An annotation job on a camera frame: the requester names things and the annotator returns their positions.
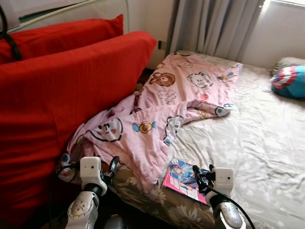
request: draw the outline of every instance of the bed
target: bed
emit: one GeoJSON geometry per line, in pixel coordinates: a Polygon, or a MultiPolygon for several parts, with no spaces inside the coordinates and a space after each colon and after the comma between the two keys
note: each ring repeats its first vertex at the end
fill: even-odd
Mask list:
{"type": "MultiPolygon", "coordinates": [[[[167,165],[176,157],[201,168],[233,168],[232,198],[256,228],[303,228],[304,117],[304,102],[271,92],[266,69],[244,65],[233,111],[184,125],[170,145],[167,165]]],[[[154,189],[144,193],[132,171],[123,166],[112,189],[126,203],[179,228],[213,228],[208,206],[162,187],[166,170],[154,189]]]]}

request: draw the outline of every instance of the magazine cover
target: magazine cover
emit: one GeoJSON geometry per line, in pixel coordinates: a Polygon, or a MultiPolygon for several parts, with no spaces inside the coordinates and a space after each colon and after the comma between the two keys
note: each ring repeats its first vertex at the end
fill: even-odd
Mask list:
{"type": "Polygon", "coordinates": [[[198,191],[192,167],[184,161],[173,158],[166,172],[163,186],[206,204],[205,195],[198,191]]]}

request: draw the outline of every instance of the red cushion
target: red cushion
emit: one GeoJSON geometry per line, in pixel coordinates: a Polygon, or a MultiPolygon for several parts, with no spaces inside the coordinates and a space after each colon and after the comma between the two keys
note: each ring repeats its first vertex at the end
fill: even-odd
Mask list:
{"type": "MultiPolygon", "coordinates": [[[[16,42],[22,59],[63,52],[123,35],[123,15],[113,20],[89,19],[50,25],[34,30],[16,32],[16,42]]],[[[15,61],[11,47],[0,41],[0,64],[15,61]]]]}
{"type": "Polygon", "coordinates": [[[0,216],[46,204],[56,159],[78,126],[130,95],[156,40],[133,32],[0,65],[0,216]]]}

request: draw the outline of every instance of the captain america pillow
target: captain america pillow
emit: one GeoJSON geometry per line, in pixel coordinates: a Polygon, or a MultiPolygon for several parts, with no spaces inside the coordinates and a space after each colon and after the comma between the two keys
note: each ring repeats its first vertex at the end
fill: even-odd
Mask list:
{"type": "Polygon", "coordinates": [[[305,66],[290,66],[277,71],[272,78],[272,90],[285,97],[305,98],[305,66]]]}

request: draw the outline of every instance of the pink blanket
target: pink blanket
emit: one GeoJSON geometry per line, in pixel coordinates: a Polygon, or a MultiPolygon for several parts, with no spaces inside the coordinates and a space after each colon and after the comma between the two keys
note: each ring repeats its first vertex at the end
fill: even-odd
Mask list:
{"type": "MultiPolygon", "coordinates": [[[[213,59],[167,56],[140,91],[77,129],[57,170],[94,153],[106,163],[119,156],[133,171],[143,191],[150,191],[163,171],[168,147],[181,126],[193,120],[223,116],[232,109],[242,65],[219,66],[209,58],[213,59]]],[[[60,178],[79,182],[71,169],[63,170],[60,178]]]]}

